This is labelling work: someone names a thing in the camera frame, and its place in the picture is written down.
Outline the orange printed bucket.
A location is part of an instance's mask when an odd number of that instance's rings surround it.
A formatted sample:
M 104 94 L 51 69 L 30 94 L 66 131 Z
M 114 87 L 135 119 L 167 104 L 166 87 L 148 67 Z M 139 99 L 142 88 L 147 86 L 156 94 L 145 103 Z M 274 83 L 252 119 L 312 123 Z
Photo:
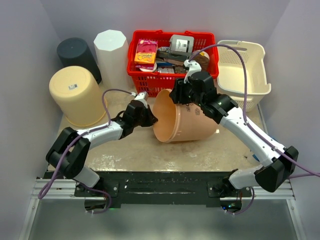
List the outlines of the orange printed bucket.
M 203 140 L 216 132 L 217 123 L 204 115 L 199 106 L 174 104 L 170 89 L 161 90 L 152 108 L 157 122 L 153 125 L 155 137 L 162 143 Z

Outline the white perforated storage basket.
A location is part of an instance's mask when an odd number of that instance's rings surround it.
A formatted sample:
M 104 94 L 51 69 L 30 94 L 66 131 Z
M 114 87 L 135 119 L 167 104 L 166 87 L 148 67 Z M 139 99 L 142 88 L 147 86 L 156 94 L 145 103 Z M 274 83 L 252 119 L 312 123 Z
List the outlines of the white perforated storage basket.
M 238 55 L 229 48 L 219 46 L 218 70 L 219 75 L 215 81 L 217 89 L 229 95 L 237 102 L 239 107 L 244 107 L 244 94 L 247 93 L 245 111 L 252 111 L 264 96 L 272 90 L 267 83 L 264 66 L 265 49 L 254 42 L 237 40 L 220 40 L 219 44 L 235 48 L 241 55 L 246 69 L 247 91 L 245 91 L 244 70 Z

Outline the orange translucent bucket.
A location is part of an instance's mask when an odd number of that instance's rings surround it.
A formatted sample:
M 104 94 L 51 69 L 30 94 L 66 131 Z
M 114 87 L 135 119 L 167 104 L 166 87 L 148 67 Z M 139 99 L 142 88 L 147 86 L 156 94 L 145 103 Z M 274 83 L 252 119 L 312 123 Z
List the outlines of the orange translucent bucket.
M 102 91 L 84 67 L 68 66 L 57 71 L 49 81 L 49 92 L 72 125 L 89 127 L 106 115 Z

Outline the white octagonal bin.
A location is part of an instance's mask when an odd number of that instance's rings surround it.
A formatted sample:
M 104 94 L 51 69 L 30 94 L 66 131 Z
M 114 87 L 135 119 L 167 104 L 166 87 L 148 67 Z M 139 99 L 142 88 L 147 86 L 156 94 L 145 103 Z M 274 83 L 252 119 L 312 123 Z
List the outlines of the white octagonal bin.
M 94 48 L 103 85 L 109 89 L 130 90 L 132 81 L 127 74 L 129 45 L 119 30 L 100 32 L 94 39 Z

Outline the dark blue bucket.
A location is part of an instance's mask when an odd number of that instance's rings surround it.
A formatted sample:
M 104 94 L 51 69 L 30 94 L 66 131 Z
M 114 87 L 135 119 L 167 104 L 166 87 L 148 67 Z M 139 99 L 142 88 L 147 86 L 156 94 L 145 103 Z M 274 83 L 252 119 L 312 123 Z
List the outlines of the dark blue bucket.
M 70 66 L 83 67 L 91 72 L 97 84 L 101 83 L 101 72 L 84 39 L 79 37 L 65 39 L 57 46 L 56 53 L 64 68 Z

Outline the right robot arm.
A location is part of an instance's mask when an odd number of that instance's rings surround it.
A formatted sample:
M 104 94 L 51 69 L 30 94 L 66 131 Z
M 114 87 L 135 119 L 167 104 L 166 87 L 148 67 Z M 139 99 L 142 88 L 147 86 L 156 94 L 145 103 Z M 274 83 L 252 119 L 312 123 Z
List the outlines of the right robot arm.
M 184 80 L 175 80 L 169 94 L 175 104 L 195 104 L 208 118 L 232 132 L 259 160 L 259 166 L 234 170 L 223 181 L 226 191 L 260 186 L 273 193 L 295 170 L 299 152 L 272 139 L 249 118 L 228 95 L 217 92 L 208 72 L 195 72 Z

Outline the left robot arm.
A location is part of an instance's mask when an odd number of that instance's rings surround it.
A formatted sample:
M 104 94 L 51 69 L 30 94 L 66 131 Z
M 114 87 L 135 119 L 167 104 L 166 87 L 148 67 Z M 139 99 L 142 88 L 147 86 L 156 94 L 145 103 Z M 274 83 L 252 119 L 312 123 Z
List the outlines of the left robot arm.
M 121 140 L 130 135 L 134 128 L 151 127 L 157 121 L 148 104 L 133 100 L 110 123 L 83 130 L 64 128 L 45 159 L 67 179 L 93 188 L 101 177 L 85 165 L 89 150 L 110 141 Z

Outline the dark flat box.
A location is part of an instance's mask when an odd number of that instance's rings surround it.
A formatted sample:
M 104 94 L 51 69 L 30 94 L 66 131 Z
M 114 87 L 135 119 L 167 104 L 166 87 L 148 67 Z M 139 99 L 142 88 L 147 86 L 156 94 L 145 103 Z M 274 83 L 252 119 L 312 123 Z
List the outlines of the dark flat box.
M 156 60 L 161 62 L 170 63 L 176 66 L 183 66 L 184 62 L 188 59 L 185 55 L 172 54 L 166 51 L 157 51 Z

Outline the red plastic shopping basket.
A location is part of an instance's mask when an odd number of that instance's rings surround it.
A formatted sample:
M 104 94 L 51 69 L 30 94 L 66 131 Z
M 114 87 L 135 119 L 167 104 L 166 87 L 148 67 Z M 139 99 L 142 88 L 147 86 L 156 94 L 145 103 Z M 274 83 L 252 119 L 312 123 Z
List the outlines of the red plastic shopping basket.
M 162 30 L 136 30 L 133 32 L 132 40 L 127 52 L 127 74 L 132 78 L 137 92 L 147 92 L 150 97 L 156 97 L 163 89 L 172 89 L 176 79 L 181 79 L 184 74 L 143 72 L 136 68 L 134 62 L 136 48 L 139 40 L 157 41 L 159 47 L 168 47 L 172 35 L 183 35 L 194 37 L 194 50 L 201 50 L 216 43 L 215 35 L 211 32 L 168 32 Z

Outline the pink yellow snack box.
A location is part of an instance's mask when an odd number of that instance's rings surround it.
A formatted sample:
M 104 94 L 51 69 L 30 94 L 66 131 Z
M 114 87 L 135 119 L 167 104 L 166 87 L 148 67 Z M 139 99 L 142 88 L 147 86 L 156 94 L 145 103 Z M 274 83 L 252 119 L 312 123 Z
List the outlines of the pink yellow snack box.
M 158 42 L 149 39 L 139 39 L 134 55 L 134 64 L 154 64 L 158 50 Z

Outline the grey white device box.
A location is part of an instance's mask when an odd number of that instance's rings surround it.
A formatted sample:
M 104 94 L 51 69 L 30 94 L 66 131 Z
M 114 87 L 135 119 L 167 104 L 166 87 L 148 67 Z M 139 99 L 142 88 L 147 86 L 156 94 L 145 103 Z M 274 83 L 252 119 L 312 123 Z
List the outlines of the grey white device box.
M 169 40 L 172 54 L 190 56 L 193 52 L 194 37 L 173 34 Z

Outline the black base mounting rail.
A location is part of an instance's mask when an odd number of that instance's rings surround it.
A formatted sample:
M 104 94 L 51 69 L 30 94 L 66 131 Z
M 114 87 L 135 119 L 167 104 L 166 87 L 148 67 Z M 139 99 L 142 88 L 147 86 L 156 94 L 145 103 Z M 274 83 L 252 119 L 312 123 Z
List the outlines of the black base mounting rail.
M 230 172 L 98 171 L 89 186 L 77 180 L 75 197 L 85 198 L 87 211 L 121 205 L 205 205 L 239 210 L 241 198 L 252 196 L 249 187 L 235 189 L 227 183 Z

